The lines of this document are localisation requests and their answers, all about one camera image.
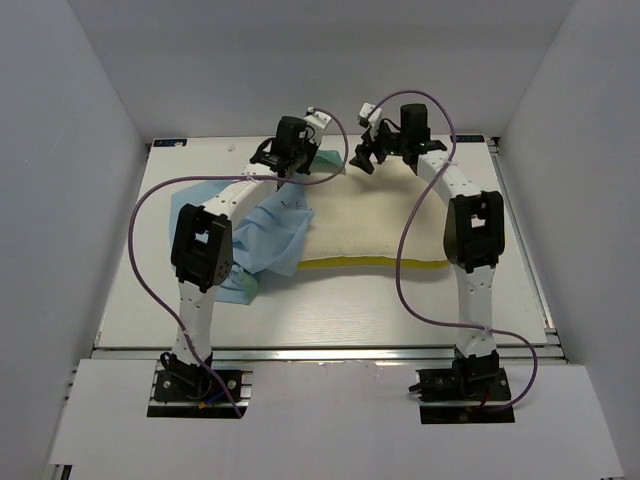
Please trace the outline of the light blue pillowcase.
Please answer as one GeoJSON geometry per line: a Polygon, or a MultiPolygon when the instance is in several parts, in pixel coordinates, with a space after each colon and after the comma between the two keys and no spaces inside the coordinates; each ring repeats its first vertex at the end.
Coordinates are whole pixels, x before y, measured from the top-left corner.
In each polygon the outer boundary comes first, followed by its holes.
{"type": "MultiPolygon", "coordinates": [[[[342,164],[335,150],[319,150],[312,171],[332,173],[342,164]]],[[[171,196],[169,246],[173,244],[179,210],[199,206],[231,182],[210,180],[191,185],[171,196]]],[[[233,266],[219,288],[216,301],[249,305],[259,292],[263,272],[292,276],[302,258],[307,232],[315,215],[302,186],[286,184],[248,214],[233,233],[233,266]]]]}

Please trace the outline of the cream yellow foam pillow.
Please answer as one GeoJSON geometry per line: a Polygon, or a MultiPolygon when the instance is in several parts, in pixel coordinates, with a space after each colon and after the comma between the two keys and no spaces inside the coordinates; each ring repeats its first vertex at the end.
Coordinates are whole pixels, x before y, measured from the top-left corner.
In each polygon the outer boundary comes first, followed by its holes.
{"type": "MultiPolygon", "coordinates": [[[[348,166],[331,181],[307,187],[308,205],[316,213],[299,267],[393,267],[401,233],[426,186],[399,161],[391,161],[372,175],[348,166]]],[[[446,211],[436,193],[427,195],[405,240],[404,268],[449,265],[443,249],[446,211]]]]}

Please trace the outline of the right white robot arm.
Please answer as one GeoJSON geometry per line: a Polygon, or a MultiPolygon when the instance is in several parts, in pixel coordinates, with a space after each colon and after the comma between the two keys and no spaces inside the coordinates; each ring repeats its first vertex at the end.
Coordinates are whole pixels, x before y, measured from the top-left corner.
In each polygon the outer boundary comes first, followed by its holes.
{"type": "Polygon", "coordinates": [[[493,279],[505,249],[503,197],[480,189],[461,171],[454,161],[455,143],[432,138],[425,105],[402,106],[397,129],[369,103],[358,120],[365,132],[351,165],[372,174],[376,164],[399,156],[447,207],[443,248],[457,281],[461,327],[451,366],[421,371],[409,390],[423,402],[484,402],[500,372],[491,328],[493,279]]]}

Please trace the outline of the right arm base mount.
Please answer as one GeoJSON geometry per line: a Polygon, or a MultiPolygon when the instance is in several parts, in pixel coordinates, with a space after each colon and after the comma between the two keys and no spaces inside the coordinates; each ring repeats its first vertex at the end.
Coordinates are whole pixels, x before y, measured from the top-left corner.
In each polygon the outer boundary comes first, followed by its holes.
{"type": "Polygon", "coordinates": [[[506,372],[497,367],[473,378],[460,359],[443,369],[420,369],[408,393],[418,399],[422,425],[512,424],[514,409],[506,407],[511,390],[506,372]]]}

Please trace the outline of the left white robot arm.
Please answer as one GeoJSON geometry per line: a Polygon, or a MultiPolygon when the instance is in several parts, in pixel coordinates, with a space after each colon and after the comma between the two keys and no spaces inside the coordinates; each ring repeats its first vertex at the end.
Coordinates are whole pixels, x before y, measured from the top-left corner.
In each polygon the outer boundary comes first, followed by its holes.
{"type": "Polygon", "coordinates": [[[179,210],[170,260],[178,280],[179,318],[186,329],[178,332],[161,363],[188,398],[205,396],[213,380],[198,361],[211,364],[214,300],[232,269],[234,228],[286,179],[310,172],[330,122],[319,111],[309,111],[304,118],[282,117],[275,136],[258,147],[241,180],[200,205],[187,203],[179,210]]]}

